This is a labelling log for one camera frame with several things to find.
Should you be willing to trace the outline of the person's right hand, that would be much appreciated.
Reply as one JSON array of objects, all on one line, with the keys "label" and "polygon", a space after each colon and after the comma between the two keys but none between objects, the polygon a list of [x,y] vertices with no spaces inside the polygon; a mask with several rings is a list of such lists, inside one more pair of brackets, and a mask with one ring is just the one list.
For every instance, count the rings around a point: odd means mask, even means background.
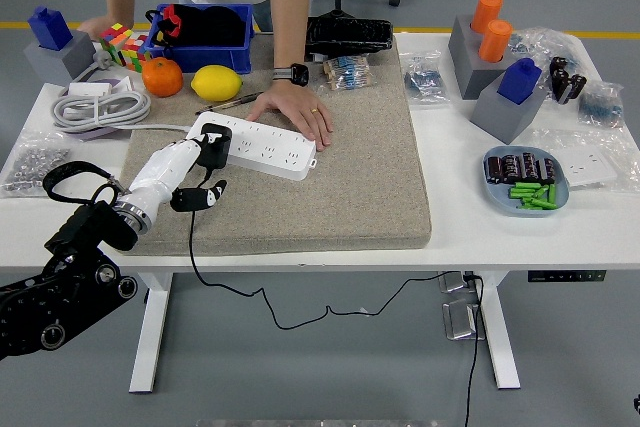
[{"label": "person's right hand", "polygon": [[77,30],[87,33],[92,41],[98,41],[102,33],[114,24],[121,24],[127,28],[132,28],[134,25],[134,17],[114,17],[112,15],[93,17],[81,22]]}]

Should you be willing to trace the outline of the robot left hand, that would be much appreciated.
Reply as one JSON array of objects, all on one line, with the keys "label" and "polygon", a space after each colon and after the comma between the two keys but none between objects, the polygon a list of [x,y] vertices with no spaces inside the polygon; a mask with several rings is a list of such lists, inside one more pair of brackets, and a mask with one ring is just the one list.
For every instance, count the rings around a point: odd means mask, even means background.
[{"label": "robot left hand", "polygon": [[151,218],[161,204],[167,203],[206,147],[222,146],[227,135],[200,134],[182,139],[154,152],[119,203],[129,204]]}]

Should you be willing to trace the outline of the person's left hand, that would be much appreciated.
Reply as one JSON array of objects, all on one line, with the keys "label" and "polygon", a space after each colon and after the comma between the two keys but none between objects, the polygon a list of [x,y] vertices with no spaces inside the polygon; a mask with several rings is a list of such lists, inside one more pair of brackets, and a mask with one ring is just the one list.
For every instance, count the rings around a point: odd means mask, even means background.
[{"label": "person's left hand", "polygon": [[333,119],[327,106],[308,87],[289,81],[276,80],[261,93],[246,119],[257,121],[266,111],[274,110],[284,115],[318,151],[331,145]]}]

